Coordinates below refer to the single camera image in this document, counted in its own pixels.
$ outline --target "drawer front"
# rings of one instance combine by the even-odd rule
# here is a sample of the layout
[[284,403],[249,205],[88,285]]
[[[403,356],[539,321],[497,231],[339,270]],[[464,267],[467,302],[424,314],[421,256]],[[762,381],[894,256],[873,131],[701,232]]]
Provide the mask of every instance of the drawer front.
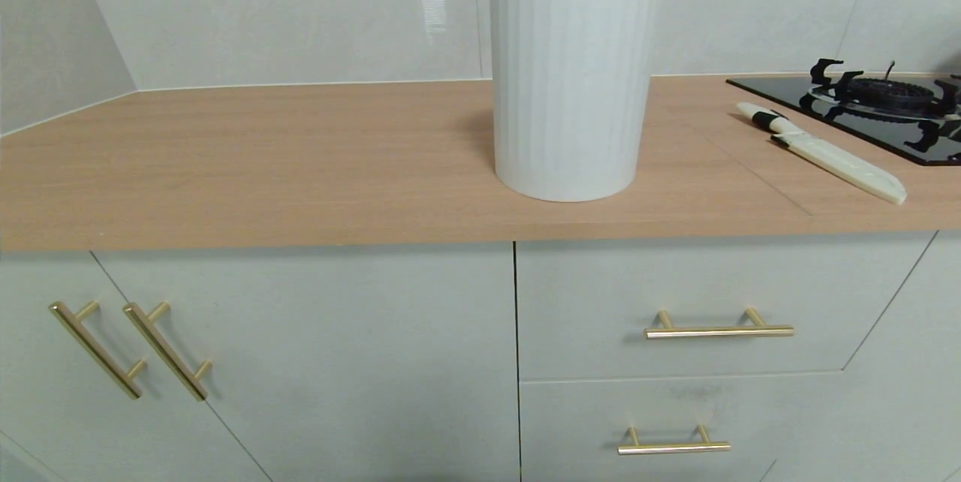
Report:
[[[840,373],[522,383],[525,482],[758,482],[786,453],[797,414],[817,408]],[[619,455],[641,444],[697,441],[703,424],[730,451]]]
[[[933,233],[518,243],[521,379],[843,369]],[[792,337],[646,339],[675,327]]]

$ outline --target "kitchen cabinet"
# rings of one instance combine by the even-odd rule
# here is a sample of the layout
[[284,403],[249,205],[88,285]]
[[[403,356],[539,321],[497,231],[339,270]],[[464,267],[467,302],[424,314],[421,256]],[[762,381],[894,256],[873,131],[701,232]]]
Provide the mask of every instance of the kitchen cabinet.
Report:
[[[784,423],[816,406],[837,372],[524,383],[521,447],[529,482],[759,482],[786,451]],[[728,451],[619,455],[634,444],[700,441]]]
[[[521,379],[843,369],[933,232],[517,245]],[[645,329],[795,328],[788,338],[646,339]]]
[[[82,325],[110,358],[124,369],[147,362],[134,379],[140,399],[48,310],[92,300],[100,309]],[[267,480],[209,406],[183,396],[89,253],[4,253],[0,305],[0,429],[68,482]]]
[[510,243],[97,257],[274,480],[518,479]]
[[958,263],[961,232],[939,232],[765,482],[942,482],[957,471]]

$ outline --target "kitchen counter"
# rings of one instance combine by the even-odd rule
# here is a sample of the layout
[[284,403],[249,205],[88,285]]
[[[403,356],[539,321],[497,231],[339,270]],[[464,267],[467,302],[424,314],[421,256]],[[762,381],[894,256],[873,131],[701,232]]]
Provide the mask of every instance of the kitchen counter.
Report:
[[0,140],[0,249],[186,249],[961,228],[961,168],[793,122],[898,176],[896,206],[735,115],[723,76],[652,83],[637,179],[559,204],[494,174],[490,81],[138,92]]

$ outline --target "kitchen knife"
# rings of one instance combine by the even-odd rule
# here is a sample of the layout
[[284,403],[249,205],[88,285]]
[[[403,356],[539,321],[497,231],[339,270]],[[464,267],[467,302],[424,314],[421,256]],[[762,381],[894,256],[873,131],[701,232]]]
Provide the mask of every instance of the kitchen knife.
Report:
[[907,191],[898,178],[874,164],[807,133],[775,110],[752,103],[737,109],[755,125],[773,133],[771,140],[846,182],[888,202],[902,204]]

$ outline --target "white ribbed vase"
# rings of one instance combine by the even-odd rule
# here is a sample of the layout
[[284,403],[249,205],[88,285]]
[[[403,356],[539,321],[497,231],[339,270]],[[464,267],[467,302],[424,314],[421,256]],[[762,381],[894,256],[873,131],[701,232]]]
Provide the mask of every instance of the white ribbed vase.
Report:
[[658,0],[490,0],[497,175],[543,200],[634,181]]

